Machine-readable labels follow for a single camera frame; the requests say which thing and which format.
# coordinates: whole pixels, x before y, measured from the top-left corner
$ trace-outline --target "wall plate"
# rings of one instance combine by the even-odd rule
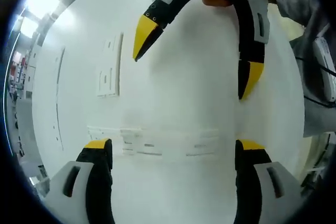
[[[107,39],[97,61],[97,96],[118,96],[123,33]]]

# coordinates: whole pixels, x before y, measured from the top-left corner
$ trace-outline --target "person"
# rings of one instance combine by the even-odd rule
[[[202,0],[207,6],[227,7],[228,0]],[[330,28],[327,15],[318,0],[268,0],[277,4],[282,17],[288,17],[305,27],[303,35],[290,42],[297,60],[305,96],[304,137],[336,131],[336,108],[326,108],[322,70],[313,52],[313,42],[323,31],[331,58],[336,62],[336,34]]]

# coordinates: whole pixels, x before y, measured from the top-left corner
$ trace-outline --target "gray jacket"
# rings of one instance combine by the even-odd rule
[[[304,34],[291,41],[296,57],[314,60],[312,43],[317,34],[328,24],[326,14],[323,12],[318,0],[277,0],[280,14],[303,25]],[[336,63],[336,34],[332,28],[324,35],[331,55]],[[316,101],[326,103],[323,92],[321,69],[316,66],[297,61],[305,96]],[[304,136],[319,135],[324,132],[336,131],[336,109],[328,109],[317,105],[307,99],[305,106]]]

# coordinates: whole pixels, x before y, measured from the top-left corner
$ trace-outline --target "gray sleeve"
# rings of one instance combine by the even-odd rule
[[[282,17],[307,26],[311,17],[311,0],[277,0]]]

